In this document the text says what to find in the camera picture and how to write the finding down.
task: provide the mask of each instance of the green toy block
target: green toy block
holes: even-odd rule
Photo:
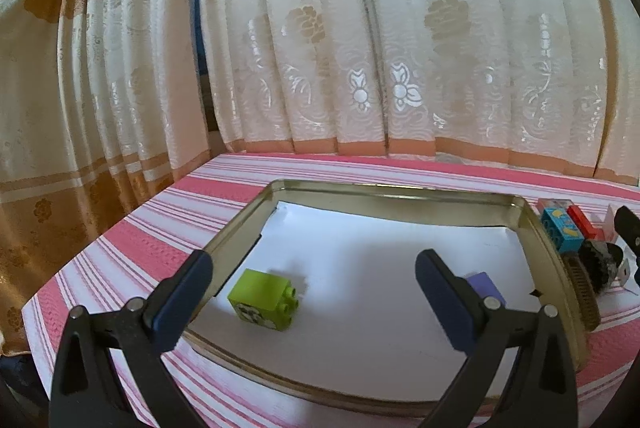
[[[278,331],[289,327],[298,309],[290,280],[253,269],[244,270],[227,298],[240,319]]]

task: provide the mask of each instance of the curtain fold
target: curtain fold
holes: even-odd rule
[[[0,0],[4,354],[55,272],[209,159],[192,2]]]
[[[230,150],[638,183],[623,50],[640,19],[607,1],[200,0],[220,131]]]

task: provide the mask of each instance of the table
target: table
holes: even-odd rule
[[[49,393],[56,350],[68,310],[119,309],[146,297],[202,248],[274,179],[389,183],[571,199],[590,218],[610,203],[640,213],[640,189],[494,167],[368,157],[223,154],[153,197],[65,265],[22,310],[33,358]],[[640,297],[614,284],[599,299],[602,324],[590,334],[591,359],[577,376],[580,426],[602,411],[640,348]],[[404,428],[420,420],[328,408],[241,378],[194,352],[183,340],[162,357],[168,370],[211,427]],[[118,351],[114,364],[137,416],[157,426]],[[481,423],[482,416],[472,426]]]

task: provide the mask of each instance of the purple block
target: purple block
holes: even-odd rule
[[[494,282],[489,278],[484,271],[482,273],[476,273],[469,277],[465,278],[468,281],[469,285],[474,288],[476,293],[479,294],[481,298],[486,298],[487,296],[493,296],[500,300],[500,303],[507,307],[507,302],[504,297],[498,291],[498,288],[495,286]]]

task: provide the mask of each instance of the white paper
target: white paper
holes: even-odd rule
[[[508,228],[418,225],[280,202],[191,328],[294,381],[385,400],[438,400],[465,355],[451,348],[415,280],[415,258],[428,248],[456,275],[485,271],[510,309],[540,309]],[[297,288],[300,308],[286,331],[237,318],[226,297],[247,268],[282,275]],[[489,395],[502,391],[515,353],[508,350]]]

